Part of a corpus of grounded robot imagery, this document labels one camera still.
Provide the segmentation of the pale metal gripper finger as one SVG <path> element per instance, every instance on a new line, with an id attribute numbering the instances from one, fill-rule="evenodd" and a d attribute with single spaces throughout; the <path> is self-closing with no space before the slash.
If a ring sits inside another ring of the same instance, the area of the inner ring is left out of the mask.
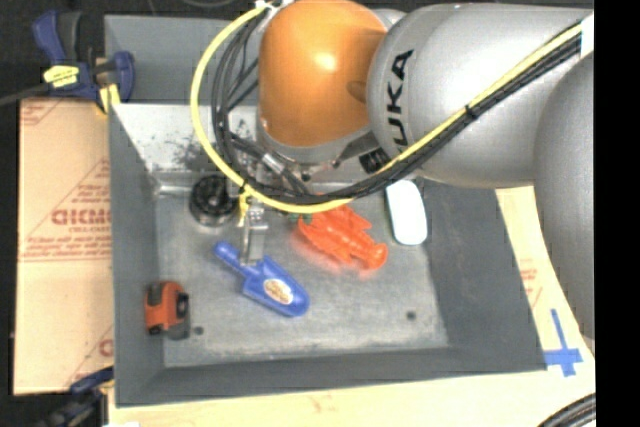
<path id="1" fill-rule="evenodd" d="M 263 257 L 268 232 L 264 209 L 250 210 L 247 222 L 247 261 L 249 264 L 254 264 Z"/>
<path id="2" fill-rule="evenodd" d="M 246 214 L 242 221 L 242 245 L 240 250 L 239 261 L 241 264 L 248 264 L 250 260 L 250 249 L 251 249 L 251 230 L 252 230 L 252 221 L 250 220 L 249 214 Z"/>

